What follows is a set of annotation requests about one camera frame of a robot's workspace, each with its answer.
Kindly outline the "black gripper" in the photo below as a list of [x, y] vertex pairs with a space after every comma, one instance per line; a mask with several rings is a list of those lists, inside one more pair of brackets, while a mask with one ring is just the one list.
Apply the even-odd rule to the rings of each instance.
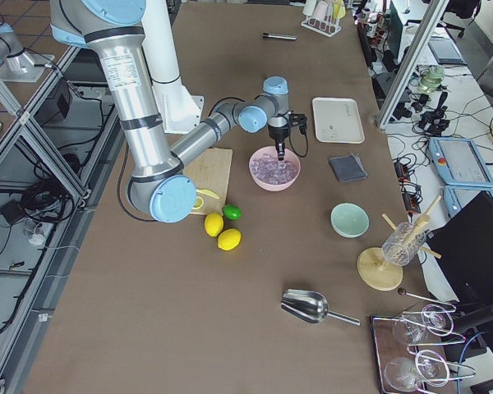
[[283, 126], [268, 125], [269, 137], [274, 141], [277, 159], [284, 160], [285, 140], [289, 137], [290, 128], [288, 124]]

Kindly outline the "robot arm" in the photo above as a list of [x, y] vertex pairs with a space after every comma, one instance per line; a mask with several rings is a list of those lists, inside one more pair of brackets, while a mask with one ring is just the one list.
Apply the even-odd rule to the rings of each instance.
[[271, 76], [246, 103], [222, 103], [175, 144], [164, 133], [158, 78], [177, 63], [164, 1], [52, 1], [53, 37], [94, 51], [114, 99], [135, 168], [127, 187], [130, 204], [159, 222], [179, 222], [196, 202], [196, 186], [183, 168], [240, 126], [255, 133], [285, 119], [288, 83]]
[[13, 28], [0, 25], [0, 78], [6, 82], [35, 83], [44, 71], [45, 58], [31, 54]]

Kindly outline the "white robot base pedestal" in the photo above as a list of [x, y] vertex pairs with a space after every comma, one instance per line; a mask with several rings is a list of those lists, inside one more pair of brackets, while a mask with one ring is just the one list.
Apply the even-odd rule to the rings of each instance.
[[182, 83], [165, 1], [148, 1], [141, 20], [143, 51], [164, 130], [186, 134], [200, 121], [204, 98], [193, 96]]

